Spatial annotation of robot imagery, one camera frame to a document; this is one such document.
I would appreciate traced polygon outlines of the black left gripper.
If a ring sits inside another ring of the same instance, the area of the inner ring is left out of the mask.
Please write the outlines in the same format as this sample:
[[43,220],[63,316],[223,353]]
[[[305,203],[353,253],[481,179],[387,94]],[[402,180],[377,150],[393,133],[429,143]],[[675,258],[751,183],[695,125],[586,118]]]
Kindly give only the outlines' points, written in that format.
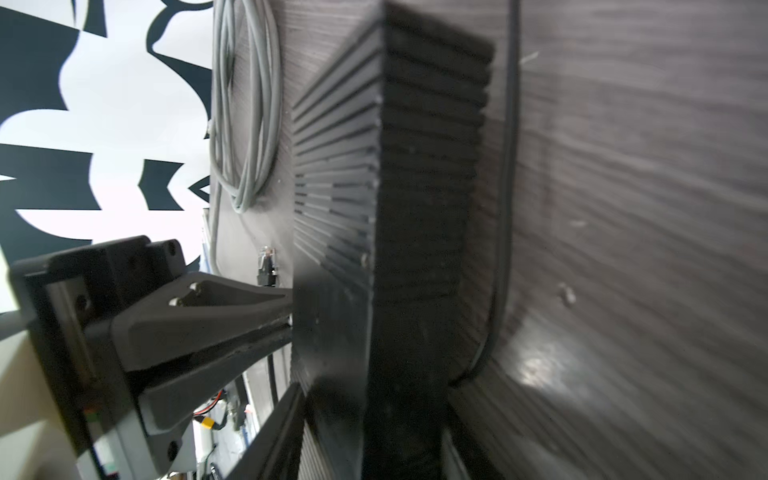
[[[10,267],[20,319],[89,477],[171,471],[195,409],[292,339],[279,324],[290,289],[185,270],[178,241],[145,236]],[[189,354],[137,397],[125,371]]]

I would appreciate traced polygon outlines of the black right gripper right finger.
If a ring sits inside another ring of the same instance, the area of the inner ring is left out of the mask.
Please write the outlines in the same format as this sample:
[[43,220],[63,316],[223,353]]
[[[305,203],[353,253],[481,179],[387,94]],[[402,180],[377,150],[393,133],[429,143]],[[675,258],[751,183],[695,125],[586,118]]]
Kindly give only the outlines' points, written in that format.
[[502,480],[504,478],[453,407],[448,407],[445,414],[441,462],[444,479]]

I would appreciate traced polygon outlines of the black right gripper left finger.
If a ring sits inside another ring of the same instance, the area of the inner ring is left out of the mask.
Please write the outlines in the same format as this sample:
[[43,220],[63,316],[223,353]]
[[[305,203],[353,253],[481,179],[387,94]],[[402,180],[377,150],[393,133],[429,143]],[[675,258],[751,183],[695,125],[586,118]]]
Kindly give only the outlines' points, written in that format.
[[301,462],[304,416],[305,394],[301,385],[294,382],[227,479],[296,480]]

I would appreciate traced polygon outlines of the black network switch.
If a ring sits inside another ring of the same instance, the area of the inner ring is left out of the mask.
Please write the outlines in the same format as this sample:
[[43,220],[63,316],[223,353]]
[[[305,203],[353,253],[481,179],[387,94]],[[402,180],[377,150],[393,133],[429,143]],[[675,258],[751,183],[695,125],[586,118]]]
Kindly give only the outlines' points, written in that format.
[[333,479],[438,479],[491,42],[381,1],[293,105],[293,371]]

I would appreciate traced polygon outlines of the black power adapter with cable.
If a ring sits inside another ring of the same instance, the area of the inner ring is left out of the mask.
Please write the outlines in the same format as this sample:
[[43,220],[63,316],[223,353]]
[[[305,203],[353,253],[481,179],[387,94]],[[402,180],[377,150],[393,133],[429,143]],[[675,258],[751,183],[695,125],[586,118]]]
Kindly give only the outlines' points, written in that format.
[[509,3],[507,22],[507,55],[505,74],[505,123],[501,150],[497,197],[496,268],[492,283],[491,304],[487,316],[486,336],[467,367],[449,382],[459,388],[475,380],[491,360],[500,340],[510,299],[511,262],[513,257],[514,184],[518,163],[521,117],[521,43],[522,2]]

